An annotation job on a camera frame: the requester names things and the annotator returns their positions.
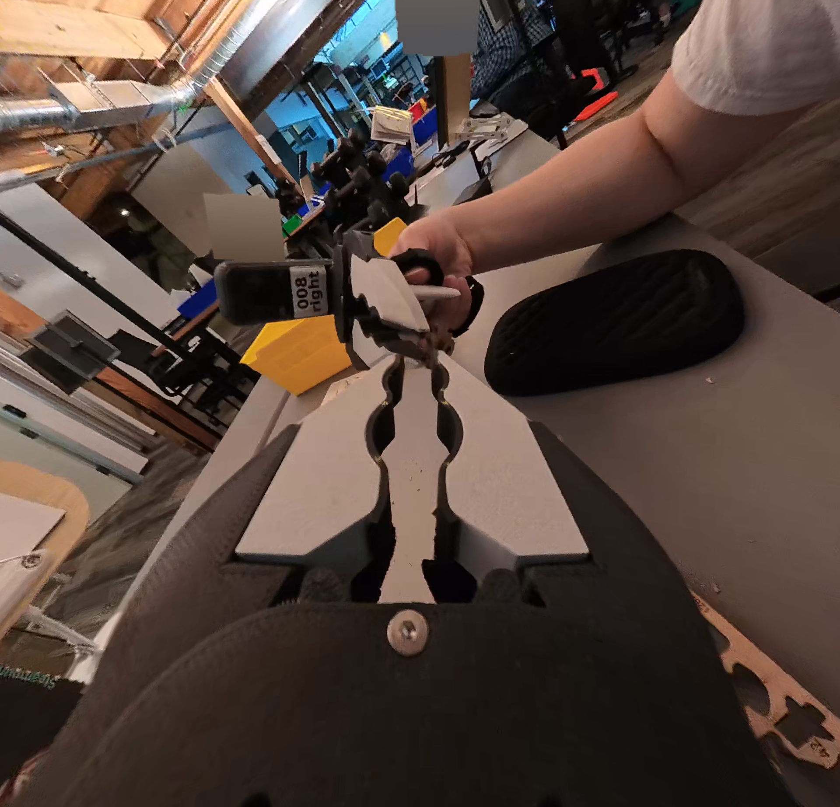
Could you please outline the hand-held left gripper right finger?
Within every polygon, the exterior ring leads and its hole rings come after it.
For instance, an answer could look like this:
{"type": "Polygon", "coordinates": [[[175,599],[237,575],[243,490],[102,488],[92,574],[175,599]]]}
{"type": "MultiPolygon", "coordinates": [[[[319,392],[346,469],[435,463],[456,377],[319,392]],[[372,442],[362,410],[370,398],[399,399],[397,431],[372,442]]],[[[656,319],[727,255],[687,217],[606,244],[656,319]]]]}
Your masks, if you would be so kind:
{"type": "Polygon", "coordinates": [[[432,366],[437,474],[435,598],[471,598],[492,571],[590,557],[530,420],[446,354],[432,366]]]}

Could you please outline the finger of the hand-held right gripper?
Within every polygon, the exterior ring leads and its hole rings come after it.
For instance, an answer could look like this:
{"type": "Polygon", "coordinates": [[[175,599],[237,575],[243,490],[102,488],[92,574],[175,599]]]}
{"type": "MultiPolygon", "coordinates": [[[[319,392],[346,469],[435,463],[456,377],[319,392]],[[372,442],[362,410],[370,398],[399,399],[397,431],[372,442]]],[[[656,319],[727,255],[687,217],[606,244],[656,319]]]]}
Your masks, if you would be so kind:
{"type": "Polygon", "coordinates": [[[422,303],[436,295],[435,286],[410,284],[390,259],[353,258],[353,298],[366,309],[356,321],[360,333],[381,349],[424,356],[430,328],[422,303]]]}

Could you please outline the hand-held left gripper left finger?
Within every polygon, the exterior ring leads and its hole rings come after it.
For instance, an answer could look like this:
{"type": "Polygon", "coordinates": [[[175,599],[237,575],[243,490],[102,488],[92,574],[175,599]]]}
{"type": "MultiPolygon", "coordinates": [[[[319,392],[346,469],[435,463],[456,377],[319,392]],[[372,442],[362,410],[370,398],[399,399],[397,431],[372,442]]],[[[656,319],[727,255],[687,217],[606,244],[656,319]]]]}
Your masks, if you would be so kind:
{"type": "Polygon", "coordinates": [[[379,598],[396,544],[382,454],[395,435],[403,358],[289,426],[290,445],[235,549],[242,562],[330,569],[354,598],[379,598]]]}

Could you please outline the person's right forearm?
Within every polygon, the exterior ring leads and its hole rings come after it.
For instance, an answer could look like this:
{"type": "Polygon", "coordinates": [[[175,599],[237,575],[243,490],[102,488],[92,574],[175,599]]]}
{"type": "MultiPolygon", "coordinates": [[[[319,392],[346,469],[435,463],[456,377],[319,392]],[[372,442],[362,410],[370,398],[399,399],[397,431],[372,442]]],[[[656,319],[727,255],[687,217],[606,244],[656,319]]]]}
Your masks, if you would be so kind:
{"type": "Polygon", "coordinates": [[[669,70],[633,114],[538,170],[457,207],[474,274],[629,234],[724,181],[812,105],[734,116],[695,104],[669,70]]]}

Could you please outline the punched-out wooden parts sheet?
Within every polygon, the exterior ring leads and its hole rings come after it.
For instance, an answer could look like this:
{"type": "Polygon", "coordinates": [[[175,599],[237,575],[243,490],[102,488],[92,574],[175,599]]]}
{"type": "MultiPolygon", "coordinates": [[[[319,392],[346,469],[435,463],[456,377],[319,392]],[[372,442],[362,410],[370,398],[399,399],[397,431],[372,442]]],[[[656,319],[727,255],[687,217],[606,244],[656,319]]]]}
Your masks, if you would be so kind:
{"type": "Polygon", "coordinates": [[[693,593],[692,597],[705,620],[728,643],[720,655],[727,673],[733,676],[735,667],[744,667],[755,674],[768,693],[767,713],[747,708],[747,718],[753,735],[758,739],[774,735],[780,738],[782,746],[793,758],[824,769],[836,767],[839,756],[838,717],[698,594],[693,593]],[[808,737],[802,745],[796,746],[785,736],[781,730],[781,722],[790,714],[790,701],[803,708],[814,708],[822,716],[820,727],[826,732],[826,737],[808,737]]]}

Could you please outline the black model kit box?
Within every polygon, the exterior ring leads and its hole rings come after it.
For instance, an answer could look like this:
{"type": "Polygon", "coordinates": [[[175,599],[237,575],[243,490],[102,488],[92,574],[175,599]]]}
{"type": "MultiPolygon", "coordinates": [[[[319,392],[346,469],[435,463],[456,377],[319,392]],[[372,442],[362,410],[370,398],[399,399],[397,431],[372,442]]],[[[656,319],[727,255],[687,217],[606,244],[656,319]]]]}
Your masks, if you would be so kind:
{"type": "Polygon", "coordinates": [[[85,689],[57,674],[1,667],[1,805],[32,777],[85,689]]]}

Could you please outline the person's right hand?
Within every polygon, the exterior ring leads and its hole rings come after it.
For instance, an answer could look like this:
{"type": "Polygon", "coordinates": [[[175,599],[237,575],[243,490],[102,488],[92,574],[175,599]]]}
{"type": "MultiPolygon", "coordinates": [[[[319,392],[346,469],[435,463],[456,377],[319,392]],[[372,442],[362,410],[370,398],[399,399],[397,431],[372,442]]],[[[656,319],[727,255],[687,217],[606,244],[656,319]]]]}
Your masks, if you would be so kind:
{"type": "Polygon", "coordinates": [[[467,242],[449,216],[441,213],[409,226],[388,256],[395,259],[411,249],[423,249],[433,255],[444,272],[444,286],[458,291],[457,298],[423,303],[423,311],[432,328],[457,336],[469,317],[472,300],[467,278],[473,274],[473,257],[467,242]]]}

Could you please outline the blue plastic bin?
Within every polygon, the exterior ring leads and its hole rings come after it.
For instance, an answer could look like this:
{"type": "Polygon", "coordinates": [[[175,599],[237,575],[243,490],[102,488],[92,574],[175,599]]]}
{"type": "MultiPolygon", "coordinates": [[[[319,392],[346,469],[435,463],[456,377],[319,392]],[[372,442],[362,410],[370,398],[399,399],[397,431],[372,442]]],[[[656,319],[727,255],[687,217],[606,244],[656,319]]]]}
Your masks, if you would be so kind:
{"type": "Polygon", "coordinates": [[[211,278],[200,290],[192,293],[177,307],[179,314],[187,320],[200,317],[204,312],[217,305],[215,279],[211,278]]]}

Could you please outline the yellow plastic bin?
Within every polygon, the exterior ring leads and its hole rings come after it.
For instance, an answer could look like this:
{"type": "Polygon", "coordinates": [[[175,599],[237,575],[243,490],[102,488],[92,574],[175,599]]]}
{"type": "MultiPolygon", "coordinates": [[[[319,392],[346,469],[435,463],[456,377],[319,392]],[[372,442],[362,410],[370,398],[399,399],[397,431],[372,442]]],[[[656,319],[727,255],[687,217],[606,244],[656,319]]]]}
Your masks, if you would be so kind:
{"type": "MultiPolygon", "coordinates": [[[[375,248],[384,256],[406,229],[398,220],[374,233],[375,248]]],[[[347,369],[353,362],[338,340],[333,321],[310,318],[260,323],[257,340],[243,361],[293,395],[300,395],[347,369]]]]}

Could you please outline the illustrated instruction booklet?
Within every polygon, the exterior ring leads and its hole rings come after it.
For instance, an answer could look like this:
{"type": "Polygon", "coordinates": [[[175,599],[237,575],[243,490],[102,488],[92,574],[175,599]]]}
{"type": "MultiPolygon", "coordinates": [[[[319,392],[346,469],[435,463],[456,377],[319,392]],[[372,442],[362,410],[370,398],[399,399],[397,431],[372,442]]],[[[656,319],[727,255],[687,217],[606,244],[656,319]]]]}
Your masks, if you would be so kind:
{"type": "Polygon", "coordinates": [[[336,398],[340,397],[347,391],[356,391],[356,387],[358,384],[361,384],[363,388],[366,388],[369,385],[369,375],[371,374],[370,370],[364,370],[352,375],[348,375],[344,378],[341,378],[337,381],[334,381],[330,384],[328,389],[326,390],[324,397],[322,398],[321,404],[319,408],[323,408],[328,405],[330,402],[335,400],[336,398]]]}

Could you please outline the clear acrylic stand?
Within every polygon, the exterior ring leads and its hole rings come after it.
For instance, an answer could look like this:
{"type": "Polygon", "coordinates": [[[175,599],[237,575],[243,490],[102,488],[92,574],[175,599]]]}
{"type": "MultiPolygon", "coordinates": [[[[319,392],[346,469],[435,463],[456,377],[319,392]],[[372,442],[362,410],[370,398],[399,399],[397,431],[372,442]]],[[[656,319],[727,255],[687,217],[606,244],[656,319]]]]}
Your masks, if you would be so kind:
{"type": "Polygon", "coordinates": [[[455,131],[456,143],[497,143],[506,141],[516,121],[504,112],[488,117],[464,119],[455,131]]]}

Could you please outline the black square metal plate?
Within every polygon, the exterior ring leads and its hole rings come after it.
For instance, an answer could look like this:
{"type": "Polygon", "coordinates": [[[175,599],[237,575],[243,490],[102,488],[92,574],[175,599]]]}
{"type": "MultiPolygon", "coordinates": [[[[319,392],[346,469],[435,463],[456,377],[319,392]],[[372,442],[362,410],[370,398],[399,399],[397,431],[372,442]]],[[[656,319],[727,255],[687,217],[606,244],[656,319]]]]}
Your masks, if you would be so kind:
{"type": "Polygon", "coordinates": [[[117,346],[69,310],[26,340],[19,359],[67,395],[94,381],[120,356],[117,346]]]}

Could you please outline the round wooden table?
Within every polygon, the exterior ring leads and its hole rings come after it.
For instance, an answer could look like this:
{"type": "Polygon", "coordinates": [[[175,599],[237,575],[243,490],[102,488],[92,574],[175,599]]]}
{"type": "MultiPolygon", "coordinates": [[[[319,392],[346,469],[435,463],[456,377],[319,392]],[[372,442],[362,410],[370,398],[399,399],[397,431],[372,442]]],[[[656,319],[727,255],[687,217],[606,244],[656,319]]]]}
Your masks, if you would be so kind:
{"type": "Polygon", "coordinates": [[[84,536],[89,526],[90,507],[86,497],[69,480],[49,475],[20,463],[1,463],[1,491],[64,511],[63,518],[34,550],[40,556],[38,566],[28,572],[26,589],[2,588],[1,637],[21,621],[27,608],[49,578],[58,571],[84,536]]]}

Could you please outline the person's white shirt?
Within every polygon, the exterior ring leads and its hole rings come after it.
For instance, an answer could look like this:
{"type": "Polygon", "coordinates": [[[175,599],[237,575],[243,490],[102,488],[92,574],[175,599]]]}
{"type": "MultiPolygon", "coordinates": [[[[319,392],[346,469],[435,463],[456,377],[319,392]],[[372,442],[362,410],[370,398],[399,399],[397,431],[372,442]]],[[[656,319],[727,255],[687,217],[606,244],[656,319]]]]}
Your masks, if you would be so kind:
{"type": "Polygon", "coordinates": [[[671,70],[688,99],[732,116],[835,100],[839,0],[703,0],[671,70]]]}

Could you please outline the silver air duct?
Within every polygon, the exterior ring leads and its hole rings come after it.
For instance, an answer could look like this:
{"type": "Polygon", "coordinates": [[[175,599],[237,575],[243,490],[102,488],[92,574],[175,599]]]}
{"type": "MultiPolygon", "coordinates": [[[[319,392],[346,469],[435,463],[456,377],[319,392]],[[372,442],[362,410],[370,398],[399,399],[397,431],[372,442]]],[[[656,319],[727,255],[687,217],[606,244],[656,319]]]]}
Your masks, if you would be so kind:
{"type": "Polygon", "coordinates": [[[135,80],[57,82],[45,76],[47,98],[2,98],[2,133],[59,128],[68,132],[139,123],[190,106],[241,48],[279,0],[230,3],[213,24],[220,29],[199,44],[191,64],[172,81],[155,85],[135,80]]]}

